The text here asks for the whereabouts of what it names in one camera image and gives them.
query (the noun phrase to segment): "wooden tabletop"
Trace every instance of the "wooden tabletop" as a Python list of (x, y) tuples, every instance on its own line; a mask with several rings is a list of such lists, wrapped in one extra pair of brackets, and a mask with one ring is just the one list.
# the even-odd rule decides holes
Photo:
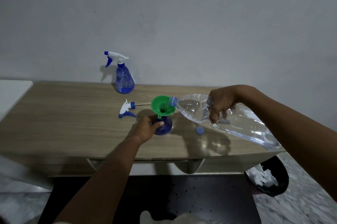
[[(118, 113), (128, 102), (151, 102), (158, 95), (181, 97), (208, 94), (212, 88), (136, 85), (132, 93), (116, 92), (111, 84), (35, 82), (0, 123), (0, 154), (105, 157), (135, 128), (150, 106), (131, 110), (137, 118)], [(144, 143), (138, 159), (206, 158), (267, 152), (262, 146), (205, 127), (196, 134), (197, 124), (178, 110), (171, 115), (170, 134)]]

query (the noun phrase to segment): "trash bin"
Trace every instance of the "trash bin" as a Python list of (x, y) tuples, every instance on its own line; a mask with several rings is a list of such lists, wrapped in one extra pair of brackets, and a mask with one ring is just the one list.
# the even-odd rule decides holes
[(269, 169), (271, 171), (272, 175), (278, 182), (278, 186), (272, 185), (268, 188), (265, 186), (257, 185), (249, 178), (249, 176), (245, 172), (246, 179), (248, 181), (248, 185), (252, 194), (266, 194), (271, 197), (283, 194), (287, 190), (289, 185), (289, 175), (281, 160), (277, 156), (274, 156), (262, 162), (261, 166), (263, 170)]

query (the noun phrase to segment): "white spray head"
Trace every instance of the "white spray head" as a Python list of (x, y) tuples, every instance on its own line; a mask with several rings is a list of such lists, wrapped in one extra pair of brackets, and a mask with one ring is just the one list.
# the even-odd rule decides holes
[(129, 59), (126, 56), (110, 51), (104, 51), (104, 55), (106, 55), (108, 58), (107, 65), (105, 66), (106, 68), (112, 63), (113, 60), (117, 61), (118, 64), (123, 64), (124, 60)]

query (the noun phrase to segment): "blue spray bottle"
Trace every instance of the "blue spray bottle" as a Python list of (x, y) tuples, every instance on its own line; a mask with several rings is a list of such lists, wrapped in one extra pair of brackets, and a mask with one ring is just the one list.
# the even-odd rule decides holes
[(117, 60), (117, 70), (116, 70), (116, 88), (122, 94), (131, 93), (134, 89), (134, 81), (129, 72), (129, 69), (125, 66), (124, 60), (129, 59), (118, 53), (105, 51), (104, 55), (107, 55), (107, 65), (106, 68), (112, 63), (113, 60)]

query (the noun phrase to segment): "person's right hand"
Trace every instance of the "person's right hand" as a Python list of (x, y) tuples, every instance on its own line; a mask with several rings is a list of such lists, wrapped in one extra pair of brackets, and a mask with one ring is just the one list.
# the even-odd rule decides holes
[(213, 99), (213, 107), (209, 118), (213, 124), (218, 120), (219, 113), (226, 111), (239, 102), (239, 92), (245, 90), (246, 85), (226, 86), (211, 90), (209, 96)]

